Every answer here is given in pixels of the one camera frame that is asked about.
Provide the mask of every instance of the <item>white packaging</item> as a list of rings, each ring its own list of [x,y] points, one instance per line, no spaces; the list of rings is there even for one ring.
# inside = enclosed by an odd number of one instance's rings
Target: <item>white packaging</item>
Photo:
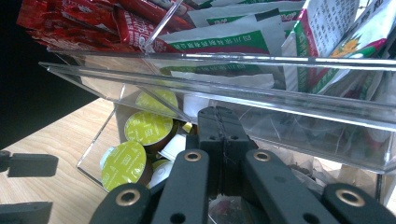
[[[230,7],[210,7],[201,10],[189,11],[188,14],[196,27],[236,21],[247,15],[254,15],[268,10],[279,8],[282,21],[295,21],[304,2],[274,2]]]
[[[254,3],[268,3],[277,2],[278,0],[215,0],[210,3],[212,7],[226,7],[235,4],[254,4]]]
[[[245,52],[280,56],[285,40],[277,9],[158,38],[184,53]]]
[[[283,56],[328,57],[355,20],[359,0],[307,0],[293,31],[282,46]],[[287,91],[308,91],[310,70],[285,66]]]

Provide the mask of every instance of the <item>wooden surface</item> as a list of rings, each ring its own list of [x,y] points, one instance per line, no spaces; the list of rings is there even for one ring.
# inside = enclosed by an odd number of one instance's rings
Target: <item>wooden surface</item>
[[[53,202],[49,223],[89,223],[106,193],[76,165],[112,109],[110,102],[96,100],[5,148],[51,154],[59,163],[53,177],[7,178],[7,172],[0,173],[0,203]]]

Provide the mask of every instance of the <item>product label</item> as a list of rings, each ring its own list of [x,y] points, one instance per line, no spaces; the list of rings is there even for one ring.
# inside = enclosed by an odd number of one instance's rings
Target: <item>product label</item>
[[[279,13],[282,21],[296,21],[298,15],[300,14],[300,10],[280,11]]]
[[[125,123],[125,137],[143,146],[163,140],[173,127],[171,118],[140,111],[133,114]]]
[[[147,23],[140,17],[131,16],[127,11],[123,11],[123,16],[126,21],[128,33],[129,33],[129,45],[140,48],[146,44],[146,41],[151,36],[155,27],[151,23]],[[153,48],[156,52],[167,51],[165,44],[160,40],[155,40]]]
[[[221,23],[227,23],[227,22],[232,22],[241,19],[244,16],[234,16],[234,17],[223,17],[223,18],[209,18],[206,19],[207,23],[210,25],[215,25],[215,24],[221,24]]]
[[[137,142],[125,142],[108,155],[103,170],[102,184],[108,191],[125,183],[137,183],[146,167],[146,152]]]
[[[297,56],[328,57],[353,21],[359,1],[309,1],[294,26]],[[312,88],[317,70],[297,68],[298,91]]]
[[[184,41],[170,43],[175,49],[186,52],[193,52],[194,49],[222,48],[229,47],[233,52],[249,52],[250,49],[256,52],[269,54],[267,45],[261,31],[254,31],[242,35],[227,36],[222,38],[209,38],[202,40]]]

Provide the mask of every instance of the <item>snack bag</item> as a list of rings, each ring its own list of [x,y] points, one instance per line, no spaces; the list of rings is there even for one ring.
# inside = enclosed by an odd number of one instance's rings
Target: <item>snack bag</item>
[[[121,43],[133,46],[136,49],[145,45],[156,28],[154,23],[120,7],[114,7],[113,17],[117,24]],[[167,33],[169,32],[163,28],[161,34]],[[172,47],[161,41],[161,39],[156,39],[153,42],[153,48],[156,52],[175,52]]]
[[[150,0],[152,3],[155,5],[162,7],[165,10],[169,10],[171,6],[176,2],[176,0]],[[185,3],[181,3],[180,6],[177,8],[175,15],[179,16],[185,21],[190,22],[191,19],[189,15],[187,14],[188,11],[194,11],[195,9],[190,7],[189,5]]]
[[[125,10],[133,12],[135,15],[145,20],[149,20],[155,25],[160,24],[167,12],[165,9],[158,7],[149,0],[119,0],[119,3]],[[169,19],[168,23],[166,23],[166,27],[174,31],[190,30],[194,28],[193,25],[177,15],[173,15]]]
[[[158,38],[185,53],[245,52],[272,56],[280,55],[285,40],[278,9]]]
[[[89,0],[63,0],[62,14],[69,20],[116,34],[117,26],[112,19],[111,11],[101,6]]]
[[[275,8],[279,8],[282,21],[296,21],[303,4],[304,2],[274,2],[230,7],[210,7],[189,11],[188,14],[196,27],[236,21],[246,15],[262,13]]]
[[[121,45],[120,38],[109,32],[67,19],[62,0],[23,0],[17,24],[39,44],[51,49],[111,50],[134,52]]]
[[[333,58],[369,58],[376,55],[387,42],[387,37],[396,21],[396,0],[376,1],[374,10],[368,10],[358,20],[361,26],[354,33],[341,41],[332,52]],[[349,70],[323,69],[312,79],[315,86],[312,93],[323,94],[330,86],[344,76]]]
[[[328,57],[355,20],[359,0],[307,0],[293,31],[282,46],[283,56]],[[309,91],[315,69],[285,67],[288,91]]]

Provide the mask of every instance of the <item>clear acrylic bin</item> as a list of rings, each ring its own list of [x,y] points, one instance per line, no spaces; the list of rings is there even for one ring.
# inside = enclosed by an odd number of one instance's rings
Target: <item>clear acrylic bin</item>
[[[114,103],[193,123],[200,108],[225,106],[255,140],[380,174],[396,167],[396,104],[374,101],[381,99],[378,86],[394,78],[393,60],[55,53],[69,65],[41,65]],[[328,95],[285,91],[287,66],[339,69],[349,75]],[[255,77],[269,81],[249,82]]]

